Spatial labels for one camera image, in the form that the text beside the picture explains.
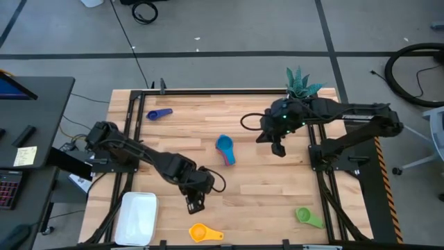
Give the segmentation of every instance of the orange measuring cup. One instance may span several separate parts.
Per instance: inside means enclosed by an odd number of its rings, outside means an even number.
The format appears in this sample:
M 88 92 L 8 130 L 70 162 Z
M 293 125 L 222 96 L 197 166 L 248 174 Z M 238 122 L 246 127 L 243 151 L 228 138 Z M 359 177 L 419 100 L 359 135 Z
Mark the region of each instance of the orange measuring cup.
M 210 229 L 201 223 L 194 224 L 188 232 L 196 243 L 203 240 L 223 240 L 223 233 Z

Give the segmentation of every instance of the green plant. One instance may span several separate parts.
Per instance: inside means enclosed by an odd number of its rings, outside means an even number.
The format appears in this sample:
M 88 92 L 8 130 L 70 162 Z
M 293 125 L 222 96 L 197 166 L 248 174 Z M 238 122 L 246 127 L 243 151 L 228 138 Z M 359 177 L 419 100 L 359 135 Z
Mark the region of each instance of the green plant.
M 290 94 L 292 97 L 298 99 L 316 94 L 324 86 L 324 84 L 315 83 L 307 86 L 309 76 L 310 75 L 308 74 L 304 76 L 304 78 L 302 78 L 302 70 L 299 66 L 296 70 L 295 76 L 293 77 L 293 72 L 291 71 L 291 69 L 287 68 L 287 77 L 289 78 L 289 84 L 287 84 L 287 93 Z

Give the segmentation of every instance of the yellow and black warning tape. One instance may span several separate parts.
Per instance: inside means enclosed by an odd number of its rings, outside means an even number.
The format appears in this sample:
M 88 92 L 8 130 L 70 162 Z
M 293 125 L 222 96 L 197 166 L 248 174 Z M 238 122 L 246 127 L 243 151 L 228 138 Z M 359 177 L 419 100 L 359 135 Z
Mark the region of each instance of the yellow and black warning tape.
M 400 223 L 398 221 L 398 216 L 396 215 L 395 202 L 393 201 L 393 195 L 391 193 L 390 182 L 389 182 L 389 178 L 387 176 L 386 163 L 384 162 L 384 157 L 382 155 L 381 143 L 380 143 L 378 137 L 375 137 L 375 146 L 376 146 L 377 157 L 379 159 L 379 166 L 381 167 L 382 180 L 384 181 L 384 187 L 386 188 L 386 192 L 387 192 L 387 201 L 389 202 L 388 206 L 390 207 L 390 213 L 391 213 L 391 217 L 393 220 L 393 225 L 395 227 L 396 240 L 398 241 L 398 243 L 403 243 Z

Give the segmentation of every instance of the white object on floor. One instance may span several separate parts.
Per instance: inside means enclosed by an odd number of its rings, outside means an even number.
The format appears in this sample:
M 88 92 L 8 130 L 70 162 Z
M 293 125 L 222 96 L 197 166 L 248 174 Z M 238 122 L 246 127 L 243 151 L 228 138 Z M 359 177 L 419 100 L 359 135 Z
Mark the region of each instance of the white object on floor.
M 103 3 L 103 0 L 81 0 L 88 8 L 99 6 Z
M 91 181 L 78 177 L 75 174 L 70 174 L 68 178 L 75 183 L 83 192 L 87 193 L 91 187 Z

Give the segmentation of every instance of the laptop screen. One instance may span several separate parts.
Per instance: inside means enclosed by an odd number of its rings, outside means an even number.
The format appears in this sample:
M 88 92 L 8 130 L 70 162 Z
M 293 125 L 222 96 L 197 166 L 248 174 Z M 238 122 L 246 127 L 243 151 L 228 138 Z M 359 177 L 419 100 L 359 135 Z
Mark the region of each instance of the laptop screen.
M 0 99 L 29 99 L 28 95 L 0 78 Z
M 36 100 L 38 96 L 20 85 L 13 78 L 0 72 L 0 99 Z

